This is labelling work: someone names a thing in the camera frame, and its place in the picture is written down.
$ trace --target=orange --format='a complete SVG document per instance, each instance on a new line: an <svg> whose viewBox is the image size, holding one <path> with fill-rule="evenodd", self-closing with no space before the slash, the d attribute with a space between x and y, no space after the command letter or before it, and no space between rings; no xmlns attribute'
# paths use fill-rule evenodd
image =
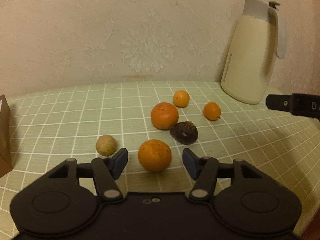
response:
<svg viewBox="0 0 320 240"><path fill-rule="evenodd" d="M159 103L151 110L151 122L161 130L173 127L179 119L177 108L170 103Z"/></svg>
<svg viewBox="0 0 320 240"><path fill-rule="evenodd" d="M138 150L138 160L145 170L154 173L161 172L171 163L171 149L163 141L148 140L141 144Z"/></svg>
<svg viewBox="0 0 320 240"><path fill-rule="evenodd" d="M204 106L203 114L209 120L216 121L218 118L220 118L221 109L216 103L209 102Z"/></svg>
<svg viewBox="0 0 320 240"><path fill-rule="evenodd" d="M173 95L173 103L177 107L185 107L189 104L190 96L188 92L184 90L178 90Z"/></svg>

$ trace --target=dark fruit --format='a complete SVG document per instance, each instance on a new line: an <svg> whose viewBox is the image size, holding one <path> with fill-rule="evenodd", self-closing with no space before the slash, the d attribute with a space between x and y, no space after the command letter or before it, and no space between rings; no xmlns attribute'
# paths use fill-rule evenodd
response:
<svg viewBox="0 0 320 240"><path fill-rule="evenodd" d="M192 122L178 122L170 129L170 134L182 144L192 144L198 139L197 127Z"/></svg>

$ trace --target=brown box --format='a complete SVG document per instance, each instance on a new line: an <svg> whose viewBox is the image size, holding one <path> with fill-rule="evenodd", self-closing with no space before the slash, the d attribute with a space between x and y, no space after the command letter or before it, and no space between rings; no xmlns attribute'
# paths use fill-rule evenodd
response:
<svg viewBox="0 0 320 240"><path fill-rule="evenodd" d="M9 145L10 108L5 96L0 96L0 177L12 171Z"/></svg>

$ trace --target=wall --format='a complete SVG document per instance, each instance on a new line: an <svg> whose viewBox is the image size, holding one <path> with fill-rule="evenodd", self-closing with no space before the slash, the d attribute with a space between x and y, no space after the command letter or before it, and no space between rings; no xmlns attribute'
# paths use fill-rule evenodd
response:
<svg viewBox="0 0 320 240"><path fill-rule="evenodd" d="M320 0L276 1L287 20L288 48L276 62L272 84L320 94ZM244 0L0 0L0 92L131 80L219 81L243 5Z"/></svg>

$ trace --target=gray handle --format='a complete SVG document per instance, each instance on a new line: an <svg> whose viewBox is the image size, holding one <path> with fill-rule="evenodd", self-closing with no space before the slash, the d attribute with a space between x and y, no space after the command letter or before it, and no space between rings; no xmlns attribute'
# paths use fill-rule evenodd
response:
<svg viewBox="0 0 320 240"><path fill-rule="evenodd" d="M280 16L278 10L269 7L268 13L276 18L276 55L284 59L287 48L287 28L284 19Z"/></svg>

